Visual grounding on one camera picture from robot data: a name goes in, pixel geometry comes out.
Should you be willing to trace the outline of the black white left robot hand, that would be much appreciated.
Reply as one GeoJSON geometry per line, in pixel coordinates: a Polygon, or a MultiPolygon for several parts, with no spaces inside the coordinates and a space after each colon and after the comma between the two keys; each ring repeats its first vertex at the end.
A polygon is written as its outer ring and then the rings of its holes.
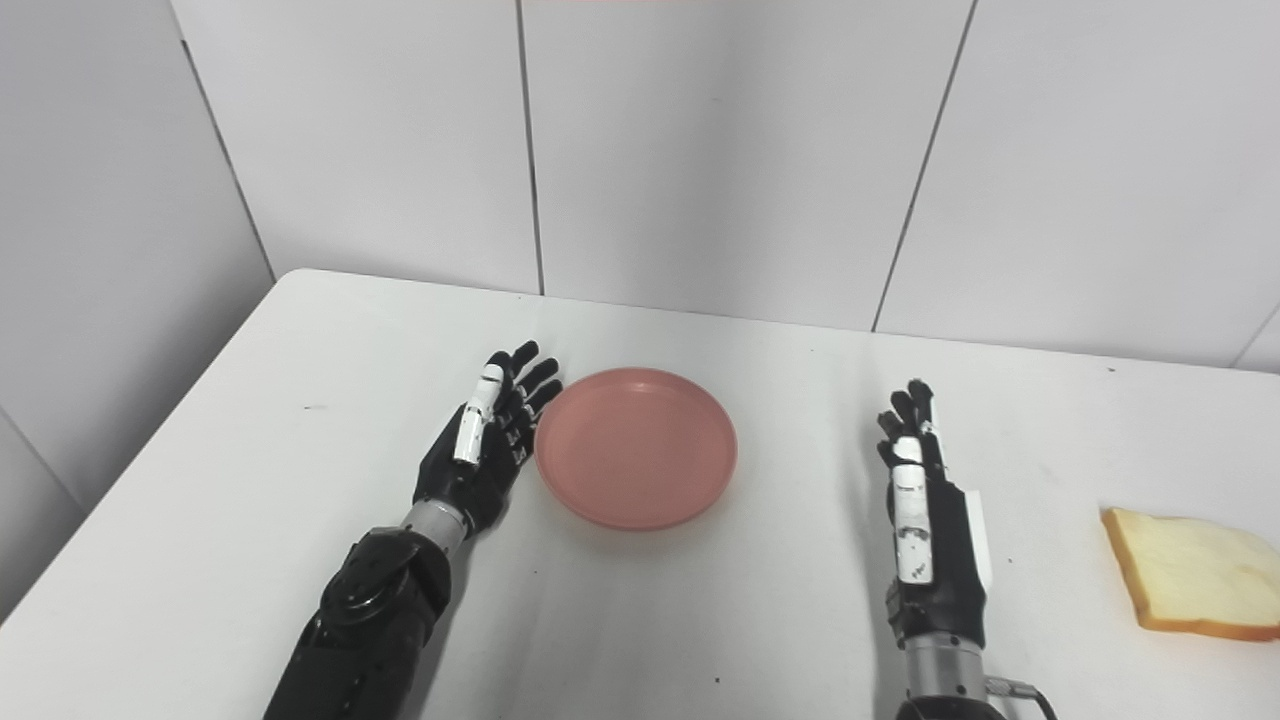
{"type": "Polygon", "coordinates": [[[544,411],[564,388],[559,370],[534,340],[494,352],[420,462],[413,501],[452,507],[467,536],[488,530],[534,455],[544,411]]]}

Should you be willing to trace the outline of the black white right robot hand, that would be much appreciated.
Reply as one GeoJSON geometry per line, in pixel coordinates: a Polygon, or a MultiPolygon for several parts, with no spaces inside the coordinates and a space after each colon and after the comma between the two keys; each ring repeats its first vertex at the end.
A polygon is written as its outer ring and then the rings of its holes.
{"type": "Polygon", "coordinates": [[[888,473],[884,506],[892,530],[893,579],[886,596],[899,648],[911,638],[957,637],[986,647],[992,580],[980,495],[948,475],[934,392],[919,378],[890,396],[877,418],[877,451],[888,473]]]}

